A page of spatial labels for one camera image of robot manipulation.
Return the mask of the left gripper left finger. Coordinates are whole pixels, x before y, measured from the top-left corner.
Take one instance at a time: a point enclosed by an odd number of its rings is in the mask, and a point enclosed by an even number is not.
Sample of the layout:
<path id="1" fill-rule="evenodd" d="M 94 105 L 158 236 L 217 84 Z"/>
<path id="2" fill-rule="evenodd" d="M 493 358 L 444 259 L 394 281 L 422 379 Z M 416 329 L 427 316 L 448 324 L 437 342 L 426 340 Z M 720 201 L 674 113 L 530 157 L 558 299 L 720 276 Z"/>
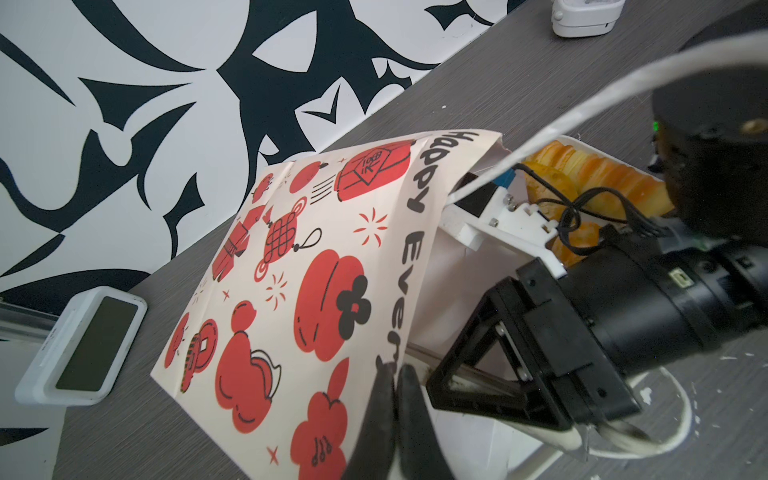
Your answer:
<path id="1" fill-rule="evenodd" d="M 395 454 L 395 363 L 377 369 L 357 444 L 342 479 L 387 479 Z"/>

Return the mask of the long striped fake bread loaf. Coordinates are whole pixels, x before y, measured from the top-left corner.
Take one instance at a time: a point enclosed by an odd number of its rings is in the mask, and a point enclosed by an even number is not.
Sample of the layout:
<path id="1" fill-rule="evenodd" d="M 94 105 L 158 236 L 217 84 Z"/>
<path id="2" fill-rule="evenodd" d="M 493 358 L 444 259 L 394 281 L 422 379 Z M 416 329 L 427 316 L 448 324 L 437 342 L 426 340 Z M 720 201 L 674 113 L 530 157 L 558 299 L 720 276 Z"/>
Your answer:
<path id="1" fill-rule="evenodd" d="M 644 216 L 663 216 L 673 210 L 663 181 L 618 160 L 592 153 L 584 147 L 553 141 L 526 159 L 540 176 L 553 173 L 569 179 L 560 189 L 573 199 L 592 188 L 618 191 Z"/>

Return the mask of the red white paper bag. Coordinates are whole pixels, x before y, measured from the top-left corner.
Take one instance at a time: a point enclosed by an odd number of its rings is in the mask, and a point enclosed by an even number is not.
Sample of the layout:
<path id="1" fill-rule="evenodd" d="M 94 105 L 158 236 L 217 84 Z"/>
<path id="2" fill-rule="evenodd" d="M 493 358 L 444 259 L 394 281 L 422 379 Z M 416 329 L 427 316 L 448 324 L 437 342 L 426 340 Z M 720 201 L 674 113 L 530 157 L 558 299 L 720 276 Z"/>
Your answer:
<path id="1" fill-rule="evenodd" d="M 337 479 L 401 363 L 438 222 L 502 136 L 443 130 L 268 167 L 152 378 L 252 479 Z"/>

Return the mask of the fake bagel bread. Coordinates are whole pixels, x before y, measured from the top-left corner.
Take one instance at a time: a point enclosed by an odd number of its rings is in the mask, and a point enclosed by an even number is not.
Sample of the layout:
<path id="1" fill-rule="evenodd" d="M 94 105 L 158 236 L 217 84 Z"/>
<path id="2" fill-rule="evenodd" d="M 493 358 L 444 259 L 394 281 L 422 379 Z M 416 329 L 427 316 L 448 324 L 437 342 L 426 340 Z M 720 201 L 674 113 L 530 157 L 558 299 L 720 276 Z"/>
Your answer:
<path id="1" fill-rule="evenodd" d="M 538 163 L 528 164 L 528 167 L 568 200 L 573 201 L 578 197 L 578 187 L 564 173 L 555 168 Z M 537 204 L 540 211 L 550 220 L 559 221 L 565 210 L 565 206 L 552 203 L 552 200 L 560 200 L 556 193 L 528 173 L 525 174 L 525 182 L 530 202 Z"/>

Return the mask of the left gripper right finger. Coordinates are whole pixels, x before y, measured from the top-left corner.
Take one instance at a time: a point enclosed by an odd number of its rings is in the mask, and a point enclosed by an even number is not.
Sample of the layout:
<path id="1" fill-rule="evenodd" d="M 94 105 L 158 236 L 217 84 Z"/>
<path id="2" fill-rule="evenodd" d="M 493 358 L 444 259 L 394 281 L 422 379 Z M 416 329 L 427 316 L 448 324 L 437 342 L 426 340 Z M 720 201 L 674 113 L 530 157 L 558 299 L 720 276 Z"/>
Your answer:
<path id="1" fill-rule="evenodd" d="M 419 378 L 412 365 L 400 369 L 396 387 L 397 451 L 404 479 L 452 479 L 441 451 Z"/>

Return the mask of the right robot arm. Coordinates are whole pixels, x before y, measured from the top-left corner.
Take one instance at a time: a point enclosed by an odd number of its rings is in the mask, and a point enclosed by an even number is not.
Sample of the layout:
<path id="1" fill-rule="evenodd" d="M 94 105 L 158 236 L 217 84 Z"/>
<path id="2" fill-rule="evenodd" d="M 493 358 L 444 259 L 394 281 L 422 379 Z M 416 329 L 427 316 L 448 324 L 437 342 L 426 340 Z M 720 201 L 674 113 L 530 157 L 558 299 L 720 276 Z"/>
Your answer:
<path id="1" fill-rule="evenodd" d="M 671 212 L 616 187 L 557 192 L 561 241 L 598 199 L 615 209 L 565 275 L 535 258 L 484 294 L 427 380 L 435 408 L 559 431 L 619 420 L 640 411 L 633 375 L 766 327 L 766 68 L 689 75 L 651 101 Z"/>

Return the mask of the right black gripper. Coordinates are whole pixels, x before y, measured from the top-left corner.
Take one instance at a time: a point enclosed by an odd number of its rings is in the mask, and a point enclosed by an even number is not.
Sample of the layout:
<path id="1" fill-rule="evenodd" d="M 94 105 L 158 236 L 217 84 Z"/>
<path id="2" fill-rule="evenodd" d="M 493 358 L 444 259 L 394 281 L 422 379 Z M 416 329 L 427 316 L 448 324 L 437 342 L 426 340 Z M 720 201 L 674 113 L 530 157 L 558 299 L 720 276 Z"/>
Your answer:
<path id="1" fill-rule="evenodd" d="M 562 278 L 538 259 L 520 267 L 483 295 L 443 360 L 408 343 L 406 363 L 435 408 L 564 431 L 638 413 L 629 377 L 766 325 L 764 247 L 664 253 L 617 234 Z M 469 367 L 494 346 L 528 378 Z"/>

